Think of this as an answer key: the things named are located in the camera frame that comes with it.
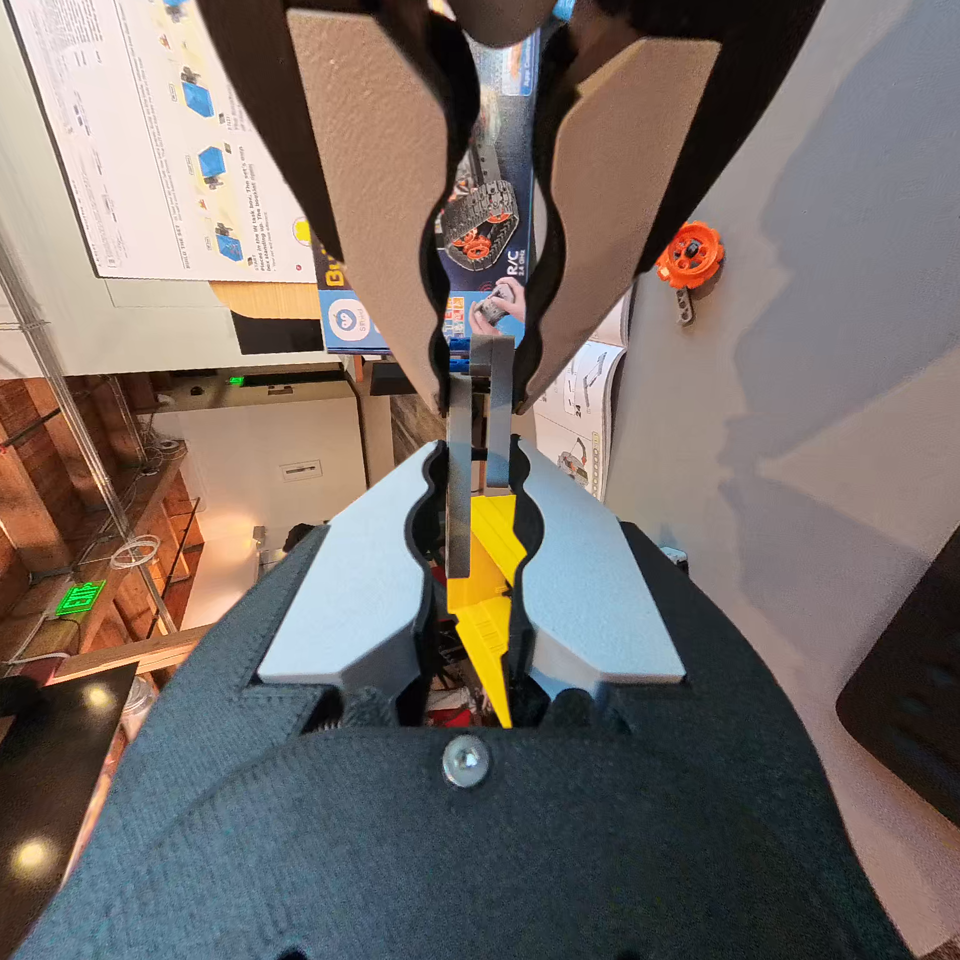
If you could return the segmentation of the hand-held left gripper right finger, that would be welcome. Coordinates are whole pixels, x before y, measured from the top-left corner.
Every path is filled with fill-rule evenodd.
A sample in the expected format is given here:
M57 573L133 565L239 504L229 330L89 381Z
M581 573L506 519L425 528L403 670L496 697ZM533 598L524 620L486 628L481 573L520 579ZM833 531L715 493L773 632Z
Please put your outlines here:
M685 668L617 518L521 439L510 439L510 703L581 690L680 683Z

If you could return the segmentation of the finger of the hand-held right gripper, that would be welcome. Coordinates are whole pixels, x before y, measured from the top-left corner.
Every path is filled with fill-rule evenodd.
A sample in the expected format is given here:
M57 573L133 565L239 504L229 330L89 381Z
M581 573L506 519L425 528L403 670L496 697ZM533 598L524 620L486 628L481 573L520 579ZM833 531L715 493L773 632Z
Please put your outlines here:
M433 10L289 10L348 285L423 405L449 406L435 221L481 110L471 48Z
M716 39L644 37L574 87L545 189L565 247L560 284L545 306L533 306L529 284L529 353L513 353L516 413L533 406L636 279L721 48Z

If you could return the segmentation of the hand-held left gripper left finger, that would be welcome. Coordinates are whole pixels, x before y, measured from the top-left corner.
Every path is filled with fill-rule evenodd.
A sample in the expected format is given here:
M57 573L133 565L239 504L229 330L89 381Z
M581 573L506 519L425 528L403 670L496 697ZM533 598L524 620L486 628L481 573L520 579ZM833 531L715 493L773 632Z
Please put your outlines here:
M414 515L433 504L428 440L337 515L286 610L257 679L267 687L318 683L341 696L401 697L420 676L417 635L433 577L414 548Z

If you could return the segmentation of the grey beam black pins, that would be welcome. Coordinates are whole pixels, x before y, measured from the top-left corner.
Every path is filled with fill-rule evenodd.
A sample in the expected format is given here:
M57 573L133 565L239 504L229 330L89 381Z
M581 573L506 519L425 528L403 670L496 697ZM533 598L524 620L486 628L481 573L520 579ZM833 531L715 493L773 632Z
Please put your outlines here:
M447 418L447 579L471 572L471 380L449 375Z

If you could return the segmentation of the grey angled beam blue pins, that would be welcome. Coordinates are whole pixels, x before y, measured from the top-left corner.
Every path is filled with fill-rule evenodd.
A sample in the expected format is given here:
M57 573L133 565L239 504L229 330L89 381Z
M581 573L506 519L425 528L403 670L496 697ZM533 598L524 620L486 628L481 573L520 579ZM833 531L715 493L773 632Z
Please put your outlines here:
M513 339L510 337L473 337L449 339L449 505L471 495L471 411L473 389L489 384L486 406L486 488L493 495L510 488L510 415L513 415Z

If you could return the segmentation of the orange wheel beam assembly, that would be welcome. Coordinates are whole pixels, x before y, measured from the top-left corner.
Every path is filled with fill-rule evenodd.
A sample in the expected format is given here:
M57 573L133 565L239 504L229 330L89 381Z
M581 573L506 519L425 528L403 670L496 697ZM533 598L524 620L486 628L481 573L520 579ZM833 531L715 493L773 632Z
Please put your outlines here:
M709 291L725 264L723 234L702 223L682 223L654 260L654 278L674 295L678 325L695 322L695 295Z

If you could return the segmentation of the yellow storage bin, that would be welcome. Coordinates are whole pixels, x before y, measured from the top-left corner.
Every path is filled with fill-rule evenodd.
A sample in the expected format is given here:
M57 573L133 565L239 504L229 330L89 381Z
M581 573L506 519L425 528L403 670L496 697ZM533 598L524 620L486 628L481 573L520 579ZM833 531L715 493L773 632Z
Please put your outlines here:
M468 577L447 579L447 607L458 620L461 644L502 728L510 728L502 658L510 632L510 589L524 548L513 533L516 497L471 500Z

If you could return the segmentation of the printed toy box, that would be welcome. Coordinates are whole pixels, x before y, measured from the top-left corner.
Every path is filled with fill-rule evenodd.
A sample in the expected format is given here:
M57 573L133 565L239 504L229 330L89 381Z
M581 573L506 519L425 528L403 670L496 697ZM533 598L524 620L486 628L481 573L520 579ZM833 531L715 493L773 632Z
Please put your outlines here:
M481 110L447 210L435 217L435 250L449 278L444 337L468 339L468 319L481 310L489 325L506 325L506 333L520 341L520 319L507 319L489 298L513 303L513 289L502 279L521 285L537 260L531 127L541 31L510 48L473 39L468 48Z

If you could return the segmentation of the open instruction booklet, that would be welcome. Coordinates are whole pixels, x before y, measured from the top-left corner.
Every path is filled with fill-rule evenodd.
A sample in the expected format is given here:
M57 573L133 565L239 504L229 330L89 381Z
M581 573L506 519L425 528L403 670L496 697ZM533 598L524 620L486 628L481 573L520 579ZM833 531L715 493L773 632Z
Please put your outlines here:
M629 346L629 309L632 291L533 405L537 450L596 500L606 493L613 384Z

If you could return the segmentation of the white printed instruction sheet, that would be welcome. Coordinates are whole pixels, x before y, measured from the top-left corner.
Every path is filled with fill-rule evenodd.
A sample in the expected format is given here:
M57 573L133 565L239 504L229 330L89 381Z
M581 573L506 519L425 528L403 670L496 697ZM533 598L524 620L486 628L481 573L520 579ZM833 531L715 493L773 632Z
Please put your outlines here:
M315 284L308 221L198 4L3 5L101 279Z

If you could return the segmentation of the green exit sign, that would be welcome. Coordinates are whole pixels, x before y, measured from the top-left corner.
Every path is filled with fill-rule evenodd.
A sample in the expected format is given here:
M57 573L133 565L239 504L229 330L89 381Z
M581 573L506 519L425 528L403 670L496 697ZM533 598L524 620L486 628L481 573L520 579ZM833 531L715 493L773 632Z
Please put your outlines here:
M74 615L89 614L101 591L104 591L104 579L71 584L64 597L58 598L58 605L53 607L53 620L74 620Z

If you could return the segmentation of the black perforated panel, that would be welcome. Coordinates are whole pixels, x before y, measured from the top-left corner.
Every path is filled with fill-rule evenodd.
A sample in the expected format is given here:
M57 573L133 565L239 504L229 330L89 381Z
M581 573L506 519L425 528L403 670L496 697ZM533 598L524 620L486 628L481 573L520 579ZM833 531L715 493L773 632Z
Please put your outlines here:
M955 531L835 701L887 772L960 826L960 533Z

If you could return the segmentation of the black wall screen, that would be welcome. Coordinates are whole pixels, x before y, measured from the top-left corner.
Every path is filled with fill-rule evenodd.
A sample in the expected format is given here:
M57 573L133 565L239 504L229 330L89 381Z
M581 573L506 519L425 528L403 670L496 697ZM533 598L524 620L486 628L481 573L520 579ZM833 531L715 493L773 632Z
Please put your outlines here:
M318 319L250 319L231 310L231 322L243 356L325 353Z

